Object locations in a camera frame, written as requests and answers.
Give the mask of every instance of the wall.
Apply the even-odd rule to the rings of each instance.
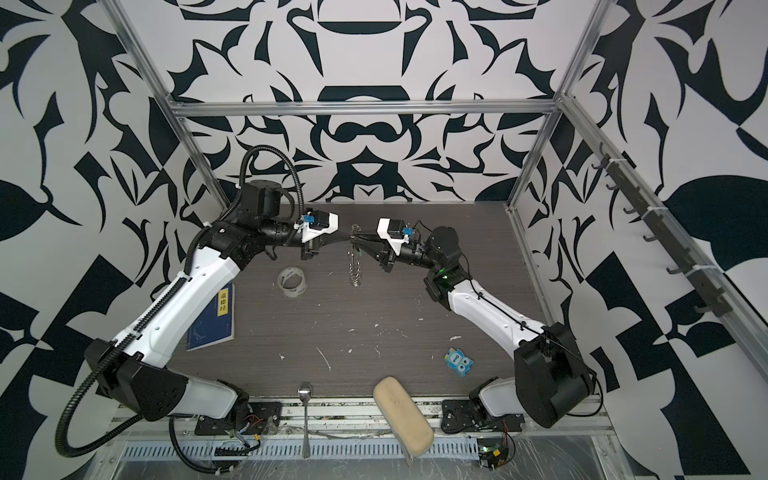
[[[54,430],[83,350],[135,319],[218,214],[93,1],[0,8],[0,409],[4,478],[63,478]],[[86,396],[73,445],[116,402]]]
[[[123,3],[174,99],[274,102],[552,98],[594,0]],[[296,160],[308,199],[327,201],[506,200],[541,125],[539,114],[192,120],[221,180],[263,142]],[[280,181],[276,161],[252,173]]]
[[[620,0],[575,89],[763,318],[766,7]],[[562,120],[518,213],[636,474],[765,478],[768,385],[597,162]]]

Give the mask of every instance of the blue cartoon owl eraser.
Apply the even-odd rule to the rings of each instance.
[[[443,358],[445,358],[445,363],[461,376],[465,376],[467,372],[469,372],[469,367],[474,363],[472,359],[465,356],[461,350],[453,348],[451,348]]]

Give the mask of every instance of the dark wooden table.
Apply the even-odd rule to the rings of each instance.
[[[380,217],[454,227],[473,277],[521,313],[543,320],[502,204],[318,208],[339,214],[342,231],[353,223],[375,230]],[[254,258],[235,280],[235,339],[193,352],[179,345],[169,367],[227,380],[253,396],[286,397],[295,396],[305,380],[315,396],[371,396],[386,376],[395,376],[411,395],[465,395],[492,376],[513,374],[512,359],[499,345],[432,302],[423,283],[426,270],[396,263],[385,273],[365,257],[362,286],[355,288],[349,284],[348,249],[348,243],[332,244],[304,262],[298,249],[288,248],[278,248],[274,262],[266,255]],[[276,285],[287,266],[306,274],[306,292],[296,299]],[[450,347],[475,361],[466,377],[445,364]]]

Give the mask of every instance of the spoon handle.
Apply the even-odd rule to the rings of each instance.
[[[304,458],[310,457],[310,431],[306,421],[306,403],[304,404],[304,447],[301,449]]]

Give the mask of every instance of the white debris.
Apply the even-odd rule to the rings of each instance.
[[[326,361],[326,365],[328,366],[328,371],[330,372],[331,371],[331,364],[328,363],[328,359],[326,358],[325,355],[323,355],[323,360]]]

